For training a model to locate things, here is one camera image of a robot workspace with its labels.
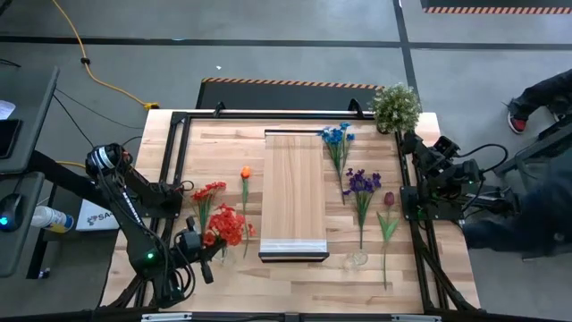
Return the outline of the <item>white plastic bottle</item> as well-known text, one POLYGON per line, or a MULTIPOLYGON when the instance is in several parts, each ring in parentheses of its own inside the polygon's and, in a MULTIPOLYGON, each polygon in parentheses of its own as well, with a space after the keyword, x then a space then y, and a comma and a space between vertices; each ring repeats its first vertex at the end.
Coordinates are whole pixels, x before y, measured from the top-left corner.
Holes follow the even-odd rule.
POLYGON ((30 224, 53 233, 67 233, 73 228, 74 218, 50 207, 36 206, 30 224))

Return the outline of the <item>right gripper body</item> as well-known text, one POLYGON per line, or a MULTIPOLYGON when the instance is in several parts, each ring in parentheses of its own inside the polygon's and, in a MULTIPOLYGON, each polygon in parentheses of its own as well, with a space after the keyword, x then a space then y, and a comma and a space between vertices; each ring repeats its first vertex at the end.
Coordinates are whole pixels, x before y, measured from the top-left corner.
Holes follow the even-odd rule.
POLYGON ((435 148, 427 148, 417 156, 417 167, 432 186, 460 186, 481 181, 474 159, 454 164, 451 157, 435 148))

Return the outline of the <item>purple flower bunch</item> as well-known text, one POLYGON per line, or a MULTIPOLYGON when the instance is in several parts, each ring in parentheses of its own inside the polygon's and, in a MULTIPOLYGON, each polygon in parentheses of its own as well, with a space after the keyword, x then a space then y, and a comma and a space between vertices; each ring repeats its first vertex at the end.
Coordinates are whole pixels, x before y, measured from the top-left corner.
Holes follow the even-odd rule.
POLYGON ((367 176, 364 169, 356 170, 350 167, 345 176, 349 179, 349 187, 343 191, 343 196, 352 198, 359 228, 359 248, 362 250, 367 211, 374 194, 382 188, 381 175, 372 173, 367 176))

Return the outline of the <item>orange tulip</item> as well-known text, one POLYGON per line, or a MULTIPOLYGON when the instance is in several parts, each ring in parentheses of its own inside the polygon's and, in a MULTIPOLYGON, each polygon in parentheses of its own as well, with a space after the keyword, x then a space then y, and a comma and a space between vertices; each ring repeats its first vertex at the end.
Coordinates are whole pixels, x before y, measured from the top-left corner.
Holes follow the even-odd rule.
POLYGON ((248 254, 248 247, 249 247, 249 240, 252 235, 252 224, 247 220, 247 204, 248 204, 248 196, 249 196, 249 177, 251 175, 251 169, 248 165, 242 167, 240 171, 240 177, 242 182, 242 214, 245 219, 244 228, 244 236, 245 236, 245 248, 243 257, 246 257, 248 254))

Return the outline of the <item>potted green plant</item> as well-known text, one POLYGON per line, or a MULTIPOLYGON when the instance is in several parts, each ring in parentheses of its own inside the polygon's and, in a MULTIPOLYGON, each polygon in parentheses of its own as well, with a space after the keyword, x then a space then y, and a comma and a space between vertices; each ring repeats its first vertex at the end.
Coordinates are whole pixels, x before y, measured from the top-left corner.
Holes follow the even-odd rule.
POLYGON ((377 89, 368 109, 374 113, 376 128, 383 134, 413 131, 422 113, 415 89, 402 83, 377 89))

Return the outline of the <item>blue flower bunch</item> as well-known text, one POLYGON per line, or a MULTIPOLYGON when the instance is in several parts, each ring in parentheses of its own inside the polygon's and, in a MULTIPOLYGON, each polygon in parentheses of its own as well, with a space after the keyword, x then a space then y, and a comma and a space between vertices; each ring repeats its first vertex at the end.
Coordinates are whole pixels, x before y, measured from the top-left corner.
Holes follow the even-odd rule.
POLYGON ((345 204, 345 194, 341 179, 349 156, 351 143, 355 140, 355 135, 348 133, 350 126, 350 122, 344 121, 338 127, 325 127, 319 132, 319 136, 327 148, 328 155, 332 160, 338 177, 342 204, 345 204))

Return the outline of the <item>black desk leg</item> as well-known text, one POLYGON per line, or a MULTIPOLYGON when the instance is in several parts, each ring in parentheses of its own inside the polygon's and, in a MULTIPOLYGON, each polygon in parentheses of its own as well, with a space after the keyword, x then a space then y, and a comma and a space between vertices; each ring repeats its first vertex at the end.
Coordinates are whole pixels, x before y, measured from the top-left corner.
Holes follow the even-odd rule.
POLYGON ((30 259, 26 274, 27 279, 47 279, 50 276, 50 268, 42 267, 48 245, 48 241, 45 240, 45 235, 46 230, 41 228, 30 259))

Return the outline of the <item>black mat striped edge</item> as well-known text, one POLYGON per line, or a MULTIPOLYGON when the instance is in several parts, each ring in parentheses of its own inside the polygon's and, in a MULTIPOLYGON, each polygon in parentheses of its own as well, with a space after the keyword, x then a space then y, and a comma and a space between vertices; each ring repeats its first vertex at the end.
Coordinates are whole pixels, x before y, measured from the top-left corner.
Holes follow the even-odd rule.
POLYGON ((420 0, 431 14, 572 14, 572 0, 420 0))
POLYGON ((263 80, 210 77, 201 81, 197 109, 332 110, 349 108, 355 99, 366 106, 382 85, 310 80, 263 80))

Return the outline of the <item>black computer mouse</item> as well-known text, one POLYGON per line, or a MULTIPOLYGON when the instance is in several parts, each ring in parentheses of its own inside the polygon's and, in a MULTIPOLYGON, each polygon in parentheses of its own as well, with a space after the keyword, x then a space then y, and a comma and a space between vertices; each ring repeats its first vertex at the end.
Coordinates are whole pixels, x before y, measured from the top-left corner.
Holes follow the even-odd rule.
POLYGON ((0 200, 0 231, 14 232, 23 221, 22 195, 11 193, 0 200))

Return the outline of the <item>grey desk shelf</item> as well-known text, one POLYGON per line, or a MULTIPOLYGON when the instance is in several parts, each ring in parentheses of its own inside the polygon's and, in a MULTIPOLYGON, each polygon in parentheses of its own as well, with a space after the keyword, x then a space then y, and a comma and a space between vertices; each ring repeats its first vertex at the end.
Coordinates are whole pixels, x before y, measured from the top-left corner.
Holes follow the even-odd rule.
POLYGON ((37 172, 0 176, 0 200, 11 193, 21 194, 23 214, 18 230, 0 231, 0 278, 13 275, 20 264, 44 180, 45 176, 37 172))

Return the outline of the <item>black tablet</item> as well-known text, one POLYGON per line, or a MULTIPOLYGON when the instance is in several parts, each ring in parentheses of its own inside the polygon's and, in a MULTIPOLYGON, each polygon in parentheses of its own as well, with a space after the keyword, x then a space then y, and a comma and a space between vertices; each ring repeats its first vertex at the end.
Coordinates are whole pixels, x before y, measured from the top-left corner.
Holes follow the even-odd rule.
POLYGON ((22 120, 0 120, 0 159, 9 158, 16 145, 22 120))

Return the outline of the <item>clear glass vase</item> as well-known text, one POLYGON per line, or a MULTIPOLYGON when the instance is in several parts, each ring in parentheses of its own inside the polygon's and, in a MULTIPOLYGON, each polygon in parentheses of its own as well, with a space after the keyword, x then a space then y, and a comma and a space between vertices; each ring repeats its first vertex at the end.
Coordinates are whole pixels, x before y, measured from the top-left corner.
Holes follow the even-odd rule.
POLYGON ((364 250, 359 249, 346 255, 343 261, 343 268, 348 272, 358 271, 367 261, 368 254, 364 250))
POLYGON ((236 263, 236 258, 230 248, 223 247, 213 256, 213 262, 222 267, 232 267, 236 263))

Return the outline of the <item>black table frame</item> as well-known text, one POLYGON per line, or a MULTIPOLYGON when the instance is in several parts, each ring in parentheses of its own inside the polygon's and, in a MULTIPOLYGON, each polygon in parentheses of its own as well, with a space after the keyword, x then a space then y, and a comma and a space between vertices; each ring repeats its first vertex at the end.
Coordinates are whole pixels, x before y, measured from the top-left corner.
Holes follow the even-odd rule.
POLYGON ((468 315, 450 309, 425 309, 422 298, 437 299, 436 282, 425 273, 420 285, 410 226, 401 221, 387 251, 387 289, 383 288, 383 237, 377 212, 383 194, 377 192, 363 232, 367 263, 348 272, 343 261, 359 250, 357 218, 349 202, 342 204, 337 178, 324 157, 325 227, 329 257, 322 262, 264 263, 258 256, 262 217, 266 130, 316 130, 341 122, 351 123, 357 139, 349 162, 382 176, 385 191, 398 191, 403 183, 396 139, 379 133, 369 113, 350 111, 186 110, 183 123, 173 129, 173 110, 153 110, 147 116, 135 161, 150 181, 180 177, 197 187, 210 182, 227 184, 220 201, 242 211, 240 171, 251 169, 247 220, 257 234, 231 248, 232 267, 211 264, 214 281, 198 280, 193 294, 171 307, 173 314, 192 320, 237 320, 256 315, 273 318, 421 322, 466 322, 468 315))

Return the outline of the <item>white printed box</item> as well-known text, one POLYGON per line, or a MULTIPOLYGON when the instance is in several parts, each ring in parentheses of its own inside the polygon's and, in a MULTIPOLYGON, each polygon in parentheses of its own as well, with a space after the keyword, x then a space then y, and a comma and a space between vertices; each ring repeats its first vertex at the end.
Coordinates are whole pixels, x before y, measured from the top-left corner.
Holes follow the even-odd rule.
POLYGON ((75 228, 80 232, 111 231, 117 230, 119 224, 110 210, 84 199, 75 228))

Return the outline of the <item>red poppy flower bunch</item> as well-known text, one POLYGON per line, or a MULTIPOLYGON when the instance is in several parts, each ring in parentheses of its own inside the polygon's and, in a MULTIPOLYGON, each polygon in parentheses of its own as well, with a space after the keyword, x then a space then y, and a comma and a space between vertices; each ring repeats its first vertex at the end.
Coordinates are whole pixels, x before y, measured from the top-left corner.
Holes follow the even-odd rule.
POLYGON ((243 215, 222 204, 217 208, 217 212, 209 217, 203 234, 203 244, 214 246, 216 242, 224 241, 229 246, 237 246, 243 241, 248 242, 249 238, 256 234, 255 227, 248 223, 243 215))
POLYGON ((191 207, 200 225, 200 232, 205 233, 210 211, 216 197, 226 190, 225 182, 211 182, 203 189, 195 191, 191 196, 191 207))

